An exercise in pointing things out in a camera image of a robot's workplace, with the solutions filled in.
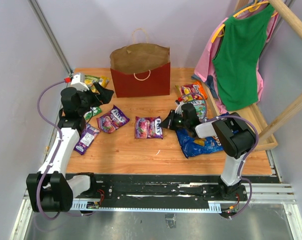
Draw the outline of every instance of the brown paper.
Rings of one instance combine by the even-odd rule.
[[[144,73],[170,62],[170,48],[152,43],[137,43],[114,50],[111,68],[124,74]]]

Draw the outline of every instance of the blue chip bag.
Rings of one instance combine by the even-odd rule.
[[[212,154],[223,150],[217,136],[204,138],[204,146],[201,146],[195,143],[195,138],[190,137],[187,130],[179,129],[175,132],[182,152],[186,158],[195,157],[200,154]]]

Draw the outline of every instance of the bag handle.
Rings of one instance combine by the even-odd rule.
[[[148,44],[148,43],[149,43],[149,35],[148,35],[147,31],[144,30],[144,29],[141,28],[141,27],[140,27],[140,28],[137,28],[137,29],[134,30],[133,33],[132,33],[132,42],[133,42],[133,44],[136,44],[135,33],[136,33],[136,31],[139,31],[139,30],[141,30],[142,32],[144,32],[145,38],[146,38],[146,43]]]
[[[134,78],[135,78],[136,80],[139,80],[139,81],[147,80],[147,79],[150,77],[150,75],[151,75],[151,70],[149,70],[149,75],[148,75],[146,78],[144,78],[144,79],[139,79],[139,78],[137,78],[136,74],[133,73]]]

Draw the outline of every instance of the purple snack packet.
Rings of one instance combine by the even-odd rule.
[[[162,128],[159,126],[161,118],[158,117],[135,117],[136,139],[163,139]]]
[[[110,111],[96,120],[99,129],[108,134],[115,132],[130,121],[130,119],[115,105],[113,105],[113,108]]]
[[[99,133],[99,129],[96,129],[90,124],[87,124],[81,134],[80,140],[75,145],[74,150],[81,155],[85,154],[90,145],[92,144],[93,140],[96,139]]]

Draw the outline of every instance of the pink garment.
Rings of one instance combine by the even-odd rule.
[[[261,10],[263,10],[266,7],[267,7],[267,4],[263,4],[259,7],[258,10],[254,11],[254,12],[247,11],[246,13],[243,13],[240,16],[238,16],[237,19],[244,19],[249,16],[252,16],[252,15],[260,12]],[[276,23],[278,20],[278,16],[279,16],[279,14],[272,17],[267,25],[267,29],[266,29],[267,38],[265,41],[266,43],[270,40],[270,37],[275,29],[275,26],[276,26]],[[201,80],[203,82],[205,82],[207,80],[208,75],[211,75],[213,77],[214,89],[218,96],[218,99],[215,101],[215,103],[221,114],[225,114],[227,112],[227,109],[226,109],[226,106],[222,103],[221,99],[219,98],[218,85],[217,85],[217,74],[216,74],[216,69],[212,63],[212,59],[216,56],[216,53],[218,52],[218,50],[220,48],[221,37],[217,37],[214,40],[214,43],[211,43],[211,39],[212,39],[214,33],[219,29],[219,27],[227,19],[228,18],[225,18],[212,33],[209,41],[207,42],[207,44],[205,46],[202,56],[200,57],[200,60],[197,63],[195,70],[194,70],[194,74],[197,75],[199,78],[201,78]],[[263,79],[262,79],[260,73],[258,72],[258,69],[259,69],[259,62],[256,65],[256,80],[257,80],[257,96],[258,96],[258,99],[260,100],[261,94],[263,91]]]

